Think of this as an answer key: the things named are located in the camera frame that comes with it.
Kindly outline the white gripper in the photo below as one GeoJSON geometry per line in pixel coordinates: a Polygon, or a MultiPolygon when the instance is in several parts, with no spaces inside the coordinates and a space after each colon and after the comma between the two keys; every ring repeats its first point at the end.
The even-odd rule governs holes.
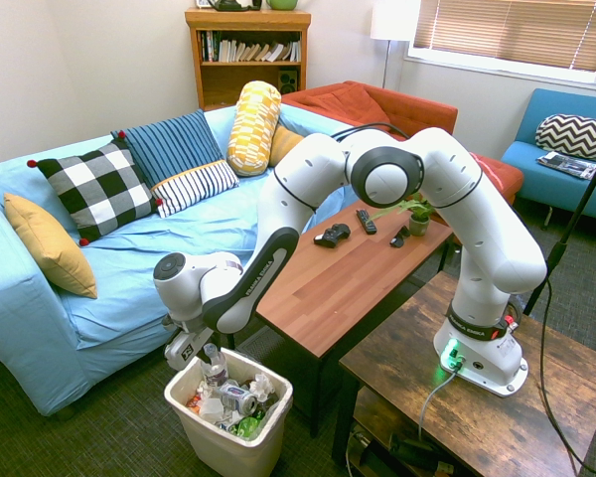
{"type": "Polygon", "coordinates": [[[205,333],[177,331],[166,343],[164,357],[175,371],[182,371],[205,344],[205,333]]]}

